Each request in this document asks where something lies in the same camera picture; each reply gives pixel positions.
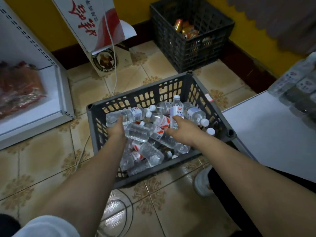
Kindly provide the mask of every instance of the gray curtain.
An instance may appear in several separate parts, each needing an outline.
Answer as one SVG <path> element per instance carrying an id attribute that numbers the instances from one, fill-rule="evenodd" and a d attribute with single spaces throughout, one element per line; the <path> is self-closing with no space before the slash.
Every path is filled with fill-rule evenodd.
<path id="1" fill-rule="evenodd" d="M 316 51 L 316 0 L 227 0 L 255 20 L 259 30 L 277 39 L 283 50 L 299 54 Z"/>

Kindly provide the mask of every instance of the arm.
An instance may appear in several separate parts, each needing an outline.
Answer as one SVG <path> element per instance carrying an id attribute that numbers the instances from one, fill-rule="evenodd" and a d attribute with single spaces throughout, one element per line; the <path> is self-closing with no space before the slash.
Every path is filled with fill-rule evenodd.
<path id="1" fill-rule="evenodd" d="M 314 236 L 316 194 L 251 160 L 192 122 L 167 133 L 206 156 L 263 236 Z"/>
<path id="2" fill-rule="evenodd" d="M 108 132 L 104 147 L 61 184 L 40 213 L 65 219 L 81 237 L 97 231 L 125 148 L 121 118 Z"/>

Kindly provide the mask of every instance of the white sneaker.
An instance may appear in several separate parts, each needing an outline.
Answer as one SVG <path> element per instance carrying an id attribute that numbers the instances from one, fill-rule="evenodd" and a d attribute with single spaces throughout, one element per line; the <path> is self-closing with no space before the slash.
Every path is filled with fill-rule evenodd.
<path id="1" fill-rule="evenodd" d="M 193 188 L 195 191 L 203 197 L 211 196 L 214 194 L 209 183 L 208 173 L 212 169 L 212 166 L 207 167 L 206 169 L 200 171 L 193 182 Z"/>

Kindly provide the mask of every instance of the gray plastic crate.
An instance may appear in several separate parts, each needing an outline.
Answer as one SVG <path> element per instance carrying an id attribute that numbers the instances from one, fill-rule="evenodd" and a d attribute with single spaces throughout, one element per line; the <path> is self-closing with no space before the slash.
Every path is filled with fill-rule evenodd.
<path id="1" fill-rule="evenodd" d="M 206 113 L 207 119 L 210 120 L 210 127 L 216 130 L 216 137 L 218 139 L 224 142 L 234 139 L 236 136 L 235 132 L 227 123 L 216 104 L 207 100 L 206 94 L 208 94 L 206 88 L 193 75 L 192 71 L 188 71 L 89 104 L 87 106 L 87 115 L 94 154 L 97 154 L 108 139 L 105 126 L 106 113 L 136 106 L 149 107 L 151 104 L 157 104 L 160 101 L 171 102 L 174 95 L 180 95 L 182 102 L 189 101 L 203 110 Z M 175 159 L 165 160 L 160 165 L 130 177 L 119 168 L 114 189 L 131 186 L 141 180 L 190 161 L 199 154 L 201 153 L 198 150 L 193 150 Z"/>
<path id="2" fill-rule="evenodd" d="M 155 43 L 178 73 L 216 61 L 235 24 L 206 0 L 160 0 L 150 11 Z M 200 35 L 185 39 L 173 27 L 177 19 L 189 21 Z"/>

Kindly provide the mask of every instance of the person's left hand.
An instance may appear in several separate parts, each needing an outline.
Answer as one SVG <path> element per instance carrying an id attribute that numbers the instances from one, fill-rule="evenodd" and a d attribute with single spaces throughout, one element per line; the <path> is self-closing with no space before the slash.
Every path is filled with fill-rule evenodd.
<path id="1" fill-rule="evenodd" d="M 109 134 L 109 138 L 113 136 L 117 136 L 118 138 L 126 139 L 125 131 L 123 128 L 123 116 L 120 115 L 116 124 L 113 127 L 108 127 L 107 132 Z"/>

